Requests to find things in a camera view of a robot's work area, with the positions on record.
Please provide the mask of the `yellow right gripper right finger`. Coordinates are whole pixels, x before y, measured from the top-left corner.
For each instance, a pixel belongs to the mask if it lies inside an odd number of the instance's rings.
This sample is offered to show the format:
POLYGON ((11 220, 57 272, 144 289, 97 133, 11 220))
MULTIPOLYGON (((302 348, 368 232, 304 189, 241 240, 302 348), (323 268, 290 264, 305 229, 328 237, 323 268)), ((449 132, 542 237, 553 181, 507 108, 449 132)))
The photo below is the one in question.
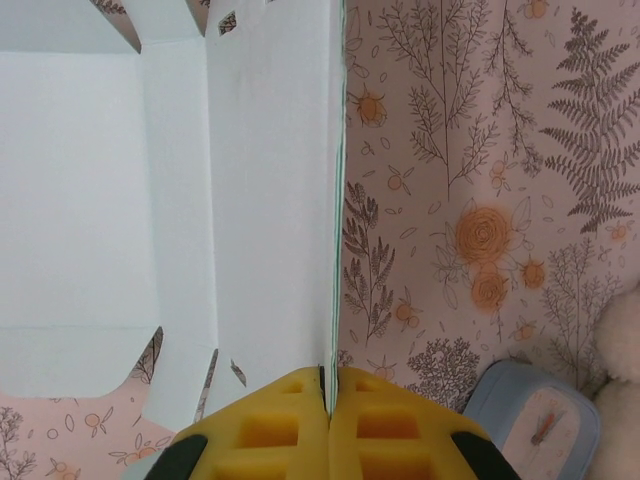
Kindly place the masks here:
POLYGON ((329 480, 521 480, 468 417, 358 368, 337 378, 329 480))

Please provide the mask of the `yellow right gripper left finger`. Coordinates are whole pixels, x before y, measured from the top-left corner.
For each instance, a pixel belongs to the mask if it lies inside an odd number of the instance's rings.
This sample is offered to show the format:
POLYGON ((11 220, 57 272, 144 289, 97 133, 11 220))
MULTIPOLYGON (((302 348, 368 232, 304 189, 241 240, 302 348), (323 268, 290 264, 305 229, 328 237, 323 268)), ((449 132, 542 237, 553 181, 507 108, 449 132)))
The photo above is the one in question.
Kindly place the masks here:
POLYGON ((329 480, 324 369, 295 370, 178 432, 124 480, 329 480))

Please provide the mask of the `light blue paper box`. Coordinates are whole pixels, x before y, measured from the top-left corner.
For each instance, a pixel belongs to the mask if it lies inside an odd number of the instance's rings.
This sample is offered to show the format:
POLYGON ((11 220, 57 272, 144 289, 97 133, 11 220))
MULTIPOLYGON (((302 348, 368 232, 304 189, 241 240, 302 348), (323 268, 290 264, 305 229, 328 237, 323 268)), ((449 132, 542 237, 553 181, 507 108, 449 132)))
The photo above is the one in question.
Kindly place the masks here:
POLYGON ((0 392, 336 402, 344 0, 0 0, 0 392))

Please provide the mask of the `cream teddy bear plush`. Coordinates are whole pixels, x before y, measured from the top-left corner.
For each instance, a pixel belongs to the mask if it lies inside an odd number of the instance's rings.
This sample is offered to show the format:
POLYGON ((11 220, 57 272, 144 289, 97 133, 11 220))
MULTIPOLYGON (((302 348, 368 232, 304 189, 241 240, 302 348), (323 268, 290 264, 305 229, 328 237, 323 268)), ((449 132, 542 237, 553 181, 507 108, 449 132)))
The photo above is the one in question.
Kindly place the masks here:
POLYGON ((608 379, 594 399, 601 433, 586 480, 640 480, 640 283, 612 297, 594 339, 608 379))

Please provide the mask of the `floral table mat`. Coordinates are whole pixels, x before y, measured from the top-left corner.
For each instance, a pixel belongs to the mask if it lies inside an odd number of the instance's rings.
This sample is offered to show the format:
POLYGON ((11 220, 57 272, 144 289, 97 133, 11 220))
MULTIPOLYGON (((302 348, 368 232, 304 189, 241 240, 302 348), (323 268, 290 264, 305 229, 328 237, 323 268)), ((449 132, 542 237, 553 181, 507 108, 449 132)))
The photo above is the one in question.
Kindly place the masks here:
MULTIPOLYGON (((337 370, 463 416, 498 361, 594 404, 594 332, 640 283, 640 0, 344 0, 337 370)), ((156 333, 101 397, 0 392, 0 480, 124 480, 180 430, 156 333)))

